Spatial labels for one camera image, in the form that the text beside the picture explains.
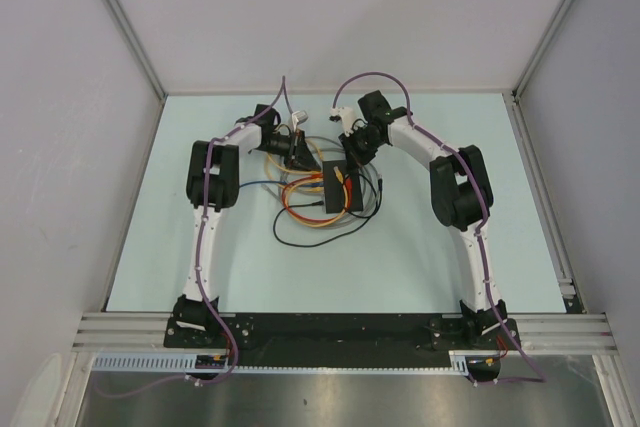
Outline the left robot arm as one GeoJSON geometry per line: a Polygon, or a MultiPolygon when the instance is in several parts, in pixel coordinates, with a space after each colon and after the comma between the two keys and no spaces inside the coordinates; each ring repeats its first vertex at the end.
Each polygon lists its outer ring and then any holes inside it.
{"type": "Polygon", "coordinates": [[[192,145],[186,181],[186,196],[195,217],[191,268],[178,297],[167,335],[185,333],[197,345],[214,344],[222,326],[216,318],[221,289],[216,279],[221,227],[235,206],[240,191],[240,160],[254,150],[280,156],[288,169],[304,173],[320,168],[293,119],[285,128],[278,112],[264,104],[254,115],[236,121],[231,131],[208,142],[192,145]]]}

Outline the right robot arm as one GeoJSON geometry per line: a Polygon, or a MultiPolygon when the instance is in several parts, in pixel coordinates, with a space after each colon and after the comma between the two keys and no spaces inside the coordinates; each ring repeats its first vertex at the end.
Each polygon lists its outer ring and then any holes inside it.
{"type": "Polygon", "coordinates": [[[494,196],[483,155],[474,145],[455,149],[414,121],[410,109],[393,108],[379,91],[351,107],[333,105],[330,119],[342,126],[339,140],[347,162],[363,167],[383,145],[398,148],[424,166],[430,177],[431,206],[452,234],[458,250],[463,291],[461,335],[484,348],[506,325],[506,304],[489,261],[487,224],[494,196]]]}

